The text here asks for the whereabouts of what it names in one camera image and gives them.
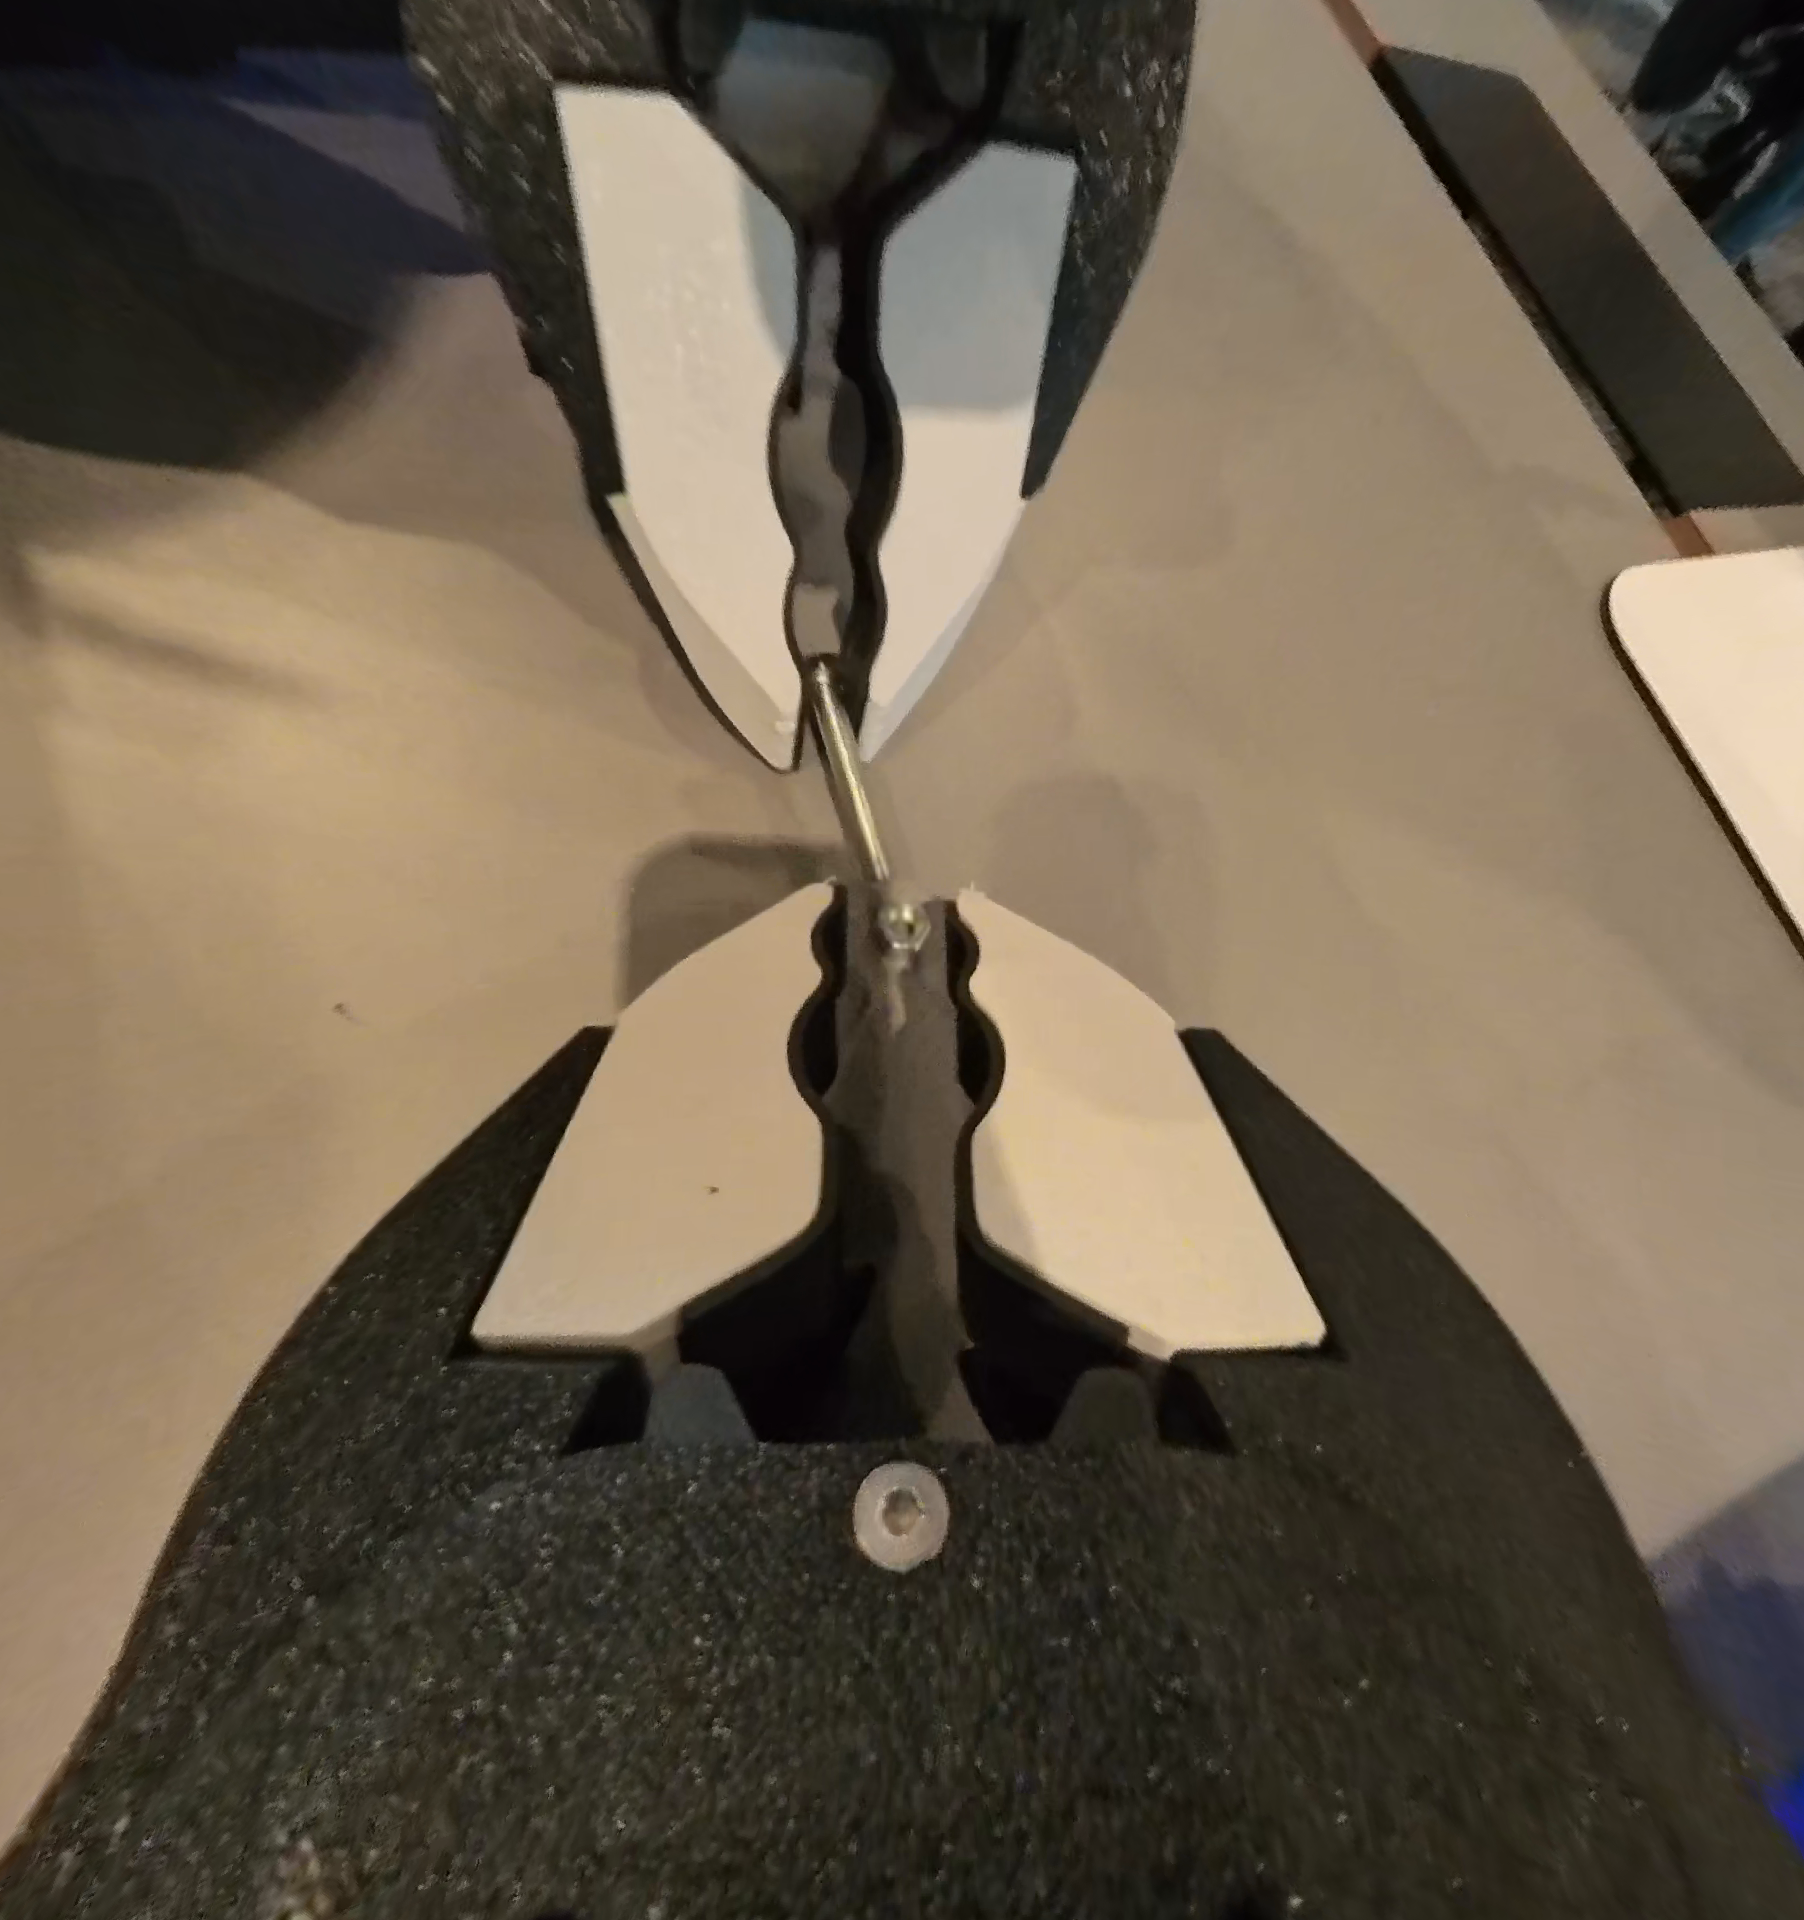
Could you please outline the dark clutter beyond table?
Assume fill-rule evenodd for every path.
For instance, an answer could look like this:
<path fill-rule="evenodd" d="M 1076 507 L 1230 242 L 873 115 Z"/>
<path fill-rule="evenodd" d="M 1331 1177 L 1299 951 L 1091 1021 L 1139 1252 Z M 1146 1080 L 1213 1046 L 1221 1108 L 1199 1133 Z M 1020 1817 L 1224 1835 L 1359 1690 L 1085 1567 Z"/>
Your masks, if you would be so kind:
<path fill-rule="evenodd" d="M 1804 5 L 1541 11 L 1702 225 L 1754 190 L 1804 119 Z M 1734 270 L 1780 332 L 1803 332 L 1804 207 Z"/>

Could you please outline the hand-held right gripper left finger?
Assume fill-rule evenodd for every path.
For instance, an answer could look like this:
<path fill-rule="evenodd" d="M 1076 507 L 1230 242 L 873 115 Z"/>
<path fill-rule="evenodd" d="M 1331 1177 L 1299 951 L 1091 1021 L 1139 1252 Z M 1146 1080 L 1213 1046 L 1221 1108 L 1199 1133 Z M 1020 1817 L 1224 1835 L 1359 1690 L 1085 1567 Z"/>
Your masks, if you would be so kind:
<path fill-rule="evenodd" d="M 483 1305 L 489 1355 L 808 1355 L 845 1276 L 853 896 L 820 882 L 619 1017 Z"/>

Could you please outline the blue blurred object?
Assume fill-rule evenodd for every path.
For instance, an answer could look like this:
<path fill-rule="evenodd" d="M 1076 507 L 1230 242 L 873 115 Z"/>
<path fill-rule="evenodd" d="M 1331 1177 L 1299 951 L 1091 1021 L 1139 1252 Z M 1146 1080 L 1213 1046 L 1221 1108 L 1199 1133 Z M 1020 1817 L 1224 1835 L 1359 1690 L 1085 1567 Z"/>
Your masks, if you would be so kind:
<path fill-rule="evenodd" d="M 1804 1493 L 1754 1493 L 1654 1563 L 1683 1659 L 1804 1860 Z"/>

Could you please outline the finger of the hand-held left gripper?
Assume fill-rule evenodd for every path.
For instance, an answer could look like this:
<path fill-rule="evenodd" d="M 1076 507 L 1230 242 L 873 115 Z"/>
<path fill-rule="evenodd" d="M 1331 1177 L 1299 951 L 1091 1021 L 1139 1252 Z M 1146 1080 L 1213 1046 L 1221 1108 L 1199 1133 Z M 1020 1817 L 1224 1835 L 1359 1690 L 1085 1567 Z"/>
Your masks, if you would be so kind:
<path fill-rule="evenodd" d="M 559 83 L 556 111 L 619 472 L 612 519 L 709 705 L 788 774 L 795 547 L 770 441 L 798 335 L 795 231 L 678 97 Z"/>
<path fill-rule="evenodd" d="M 1026 511 L 1077 190 L 1066 152 L 986 141 L 902 195 L 876 265 L 896 477 L 860 749 L 881 752 L 975 619 Z"/>

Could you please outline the white rounded board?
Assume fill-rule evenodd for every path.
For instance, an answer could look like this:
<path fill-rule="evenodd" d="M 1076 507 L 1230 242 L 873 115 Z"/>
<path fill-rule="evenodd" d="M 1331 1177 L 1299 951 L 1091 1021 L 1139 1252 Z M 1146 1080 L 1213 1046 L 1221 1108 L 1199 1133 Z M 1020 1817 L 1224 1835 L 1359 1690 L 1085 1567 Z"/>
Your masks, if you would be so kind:
<path fill-rule="evenodd" d="M 1804 547 L 1634 565 L 1606 618 L 1804 951 Z"/>

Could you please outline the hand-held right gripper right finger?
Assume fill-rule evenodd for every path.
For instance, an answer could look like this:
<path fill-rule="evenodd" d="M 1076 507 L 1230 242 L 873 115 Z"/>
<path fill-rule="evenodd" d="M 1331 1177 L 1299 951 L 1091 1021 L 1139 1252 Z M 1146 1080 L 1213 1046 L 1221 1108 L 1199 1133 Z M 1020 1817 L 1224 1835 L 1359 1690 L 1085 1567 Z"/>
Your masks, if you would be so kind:
<path fill-rule="evenodd" d="M 980 889 L 949 911 L 958 1309 L 983 1359 L 1322 1349 L 1194 1051 L 1122 972 Z"/>

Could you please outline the silver metal bolt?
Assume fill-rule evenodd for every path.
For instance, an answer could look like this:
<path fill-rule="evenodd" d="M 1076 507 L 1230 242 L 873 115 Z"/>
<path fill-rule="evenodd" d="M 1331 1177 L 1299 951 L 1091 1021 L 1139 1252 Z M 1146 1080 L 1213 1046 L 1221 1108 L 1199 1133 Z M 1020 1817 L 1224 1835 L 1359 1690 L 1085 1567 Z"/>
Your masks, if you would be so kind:
<path fill-rule="evenodd" d="M 843 841 L 868 887 L 877 896 L 891 896 L 895 869 L 868 787 L 865 759 L 845 705 L 835 661 L 830 657 L 803 661 L 801 683 L 805 727 L 820 757 Z"/>

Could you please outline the black flat plate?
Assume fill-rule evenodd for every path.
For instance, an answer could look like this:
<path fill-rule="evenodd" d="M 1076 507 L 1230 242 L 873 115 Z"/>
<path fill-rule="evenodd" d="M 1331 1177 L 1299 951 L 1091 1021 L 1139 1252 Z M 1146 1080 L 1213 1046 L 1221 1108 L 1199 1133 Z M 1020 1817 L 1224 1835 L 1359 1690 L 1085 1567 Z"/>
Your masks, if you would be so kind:
<path fill-rule="evenodd" d="M 1653 507 L 1804 505 L 1803 468 L 1524 82 L 1398 45 L 1372 75 Z"/>

